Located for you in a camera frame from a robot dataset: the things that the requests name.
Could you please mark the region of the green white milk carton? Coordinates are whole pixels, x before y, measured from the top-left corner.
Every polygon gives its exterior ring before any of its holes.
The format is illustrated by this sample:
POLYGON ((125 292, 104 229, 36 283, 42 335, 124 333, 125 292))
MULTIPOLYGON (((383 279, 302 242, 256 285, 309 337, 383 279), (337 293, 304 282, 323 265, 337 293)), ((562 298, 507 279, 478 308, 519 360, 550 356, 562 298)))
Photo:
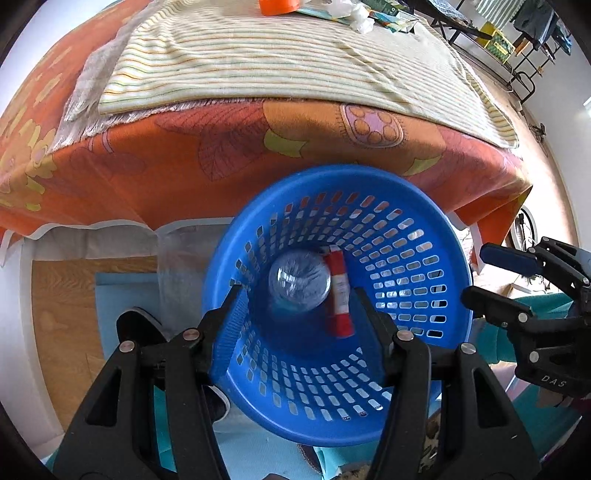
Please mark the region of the green white milk carton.
POLYGON ((412 15, 414 9, 405 1, 396 0, 363 0, 369 8, 370 17, 376 18, 403 18, 404 15, 412 15))

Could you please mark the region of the white tissue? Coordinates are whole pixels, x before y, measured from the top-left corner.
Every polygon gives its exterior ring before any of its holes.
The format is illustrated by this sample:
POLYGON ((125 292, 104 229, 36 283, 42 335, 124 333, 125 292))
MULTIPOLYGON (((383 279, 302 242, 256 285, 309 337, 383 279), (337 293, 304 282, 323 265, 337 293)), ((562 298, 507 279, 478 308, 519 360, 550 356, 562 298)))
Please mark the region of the white tissue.
POLYGON ((324 6, 332 20, 346 24, 356 33, 367 34, 374 28, 375 20, 360 1, 332 0, 325 1, 324 6))

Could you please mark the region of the blue plastic perforated basket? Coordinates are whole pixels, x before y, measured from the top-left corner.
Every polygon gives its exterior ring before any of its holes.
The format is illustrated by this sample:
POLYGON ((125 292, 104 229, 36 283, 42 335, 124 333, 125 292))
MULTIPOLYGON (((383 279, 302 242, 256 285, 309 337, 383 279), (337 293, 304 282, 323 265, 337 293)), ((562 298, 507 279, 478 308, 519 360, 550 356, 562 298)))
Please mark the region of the blue plastic perforated basket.
POLYGON ((287 440, 375 441, 392 393, 379 346, 355 325, 356 290, 398 328, 452 349, 469 336, 460 296, 471 282, 448 218, 411 183, 360 165, 291 175, 235 216, 209 264, 202 309, 232 287, 245 304, 219 335, 212 380, 287 440))

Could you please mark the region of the red snack tube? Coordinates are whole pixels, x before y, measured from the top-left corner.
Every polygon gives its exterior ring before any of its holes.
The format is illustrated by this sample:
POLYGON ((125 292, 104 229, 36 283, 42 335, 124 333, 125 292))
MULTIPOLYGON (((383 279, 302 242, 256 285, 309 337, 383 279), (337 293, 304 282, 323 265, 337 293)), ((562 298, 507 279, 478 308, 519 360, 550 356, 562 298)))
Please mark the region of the red snack tube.
POLYGON ((349 292, 351 292, 351 288, 349 288, 344 253, 338 246, 331 245, 324 248, 322 258, 329 268, 329 274, 331 274, 329 333, 335 338, 349 338, 355 334, 355 329, 353 329, 353 321, 351 315, 349 315, 349 292))

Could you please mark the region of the clear plastic bag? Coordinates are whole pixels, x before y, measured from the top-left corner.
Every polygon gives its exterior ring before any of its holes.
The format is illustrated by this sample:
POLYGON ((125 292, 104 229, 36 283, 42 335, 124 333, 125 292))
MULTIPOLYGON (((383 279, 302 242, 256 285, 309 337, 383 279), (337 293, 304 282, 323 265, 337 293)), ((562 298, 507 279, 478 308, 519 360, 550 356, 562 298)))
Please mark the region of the clear plastic bag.
POLYGON ((199 324, 207 268, 230 222, 185 220, 157 231, 158 319, 168 337, 199 324))

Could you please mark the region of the clear plastic bottle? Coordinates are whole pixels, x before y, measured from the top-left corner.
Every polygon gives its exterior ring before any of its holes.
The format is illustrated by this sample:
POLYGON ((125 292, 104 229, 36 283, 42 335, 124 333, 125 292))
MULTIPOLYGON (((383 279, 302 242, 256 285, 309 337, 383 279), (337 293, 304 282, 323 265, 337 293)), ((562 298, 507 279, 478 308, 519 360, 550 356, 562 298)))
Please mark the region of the clear plastic bottle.
POLYGON ((331 272, 321 254, 290 250, 273 261, 267 284, 274 307, 304 313, 314 310, 328 298, 331 272))

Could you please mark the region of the orange floral bed sheet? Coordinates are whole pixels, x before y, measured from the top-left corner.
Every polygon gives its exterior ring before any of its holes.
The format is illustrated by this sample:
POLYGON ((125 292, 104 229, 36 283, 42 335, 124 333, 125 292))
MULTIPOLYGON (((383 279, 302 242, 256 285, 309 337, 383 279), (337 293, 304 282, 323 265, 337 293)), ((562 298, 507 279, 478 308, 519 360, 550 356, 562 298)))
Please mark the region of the orange floral bed sheet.
POLYGON ((163 1, 122 1, 51 43, 1 118, 1 245, 62 227, 157 230, 232 217, 294 172, 356 163, 401 176, 458 227, 503 241, 531 190, 513 149, 353 103, 193 100, 106 115, 135 27, 163 1))

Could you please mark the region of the black folding chair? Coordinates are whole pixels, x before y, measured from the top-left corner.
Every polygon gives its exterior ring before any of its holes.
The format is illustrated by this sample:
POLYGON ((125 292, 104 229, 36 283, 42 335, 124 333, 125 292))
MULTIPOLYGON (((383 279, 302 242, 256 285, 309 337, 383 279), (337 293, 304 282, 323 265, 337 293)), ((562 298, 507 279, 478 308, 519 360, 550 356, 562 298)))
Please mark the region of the black folding chair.
POLYGON ((476 28, 472 20, 460 11, 463 2, 460 2, 457 6, 447 0, 405 0, 404 3, 415 12, 425 14, 431 18, 431 27, 439 29, 442 37, 449 43, 454 43, 460 34, 464 34, 473 40, 489 41, 493 38, 491 34, 476 28))

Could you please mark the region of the striped cream blanket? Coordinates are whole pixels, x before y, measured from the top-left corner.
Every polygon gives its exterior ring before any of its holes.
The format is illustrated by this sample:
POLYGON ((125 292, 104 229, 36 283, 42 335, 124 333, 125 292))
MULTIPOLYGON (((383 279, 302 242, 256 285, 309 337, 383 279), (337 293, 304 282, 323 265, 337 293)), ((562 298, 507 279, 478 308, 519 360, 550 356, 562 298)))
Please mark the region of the striped cream blanket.
POLYGON ((353 103, 438 123, 501 148, 512 121, 425 21, 366 34, 307 15, 266 17, 253 1, 163 1, 135 27, 104 87, 106 115, 193 100, 353 103))

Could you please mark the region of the orange cup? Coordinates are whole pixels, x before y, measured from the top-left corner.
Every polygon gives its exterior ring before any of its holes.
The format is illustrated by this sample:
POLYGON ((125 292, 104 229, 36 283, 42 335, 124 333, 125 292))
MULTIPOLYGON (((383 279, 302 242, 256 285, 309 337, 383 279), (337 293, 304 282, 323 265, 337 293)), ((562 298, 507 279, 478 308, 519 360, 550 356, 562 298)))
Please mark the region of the orange cup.
POLYGON ((303 5, 303 0, 259 0, 259 10, 264 16, 294 13, 303 5))

